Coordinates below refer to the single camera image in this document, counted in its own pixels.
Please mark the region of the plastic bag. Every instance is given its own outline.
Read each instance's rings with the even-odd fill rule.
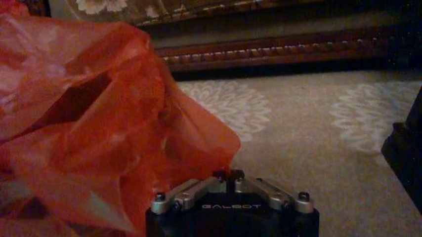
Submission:
[[[43,220],[141,236],[153,192],[227,168],[239,146],[177,88],[143,31],[0,15],[2,217],[36,197]]]

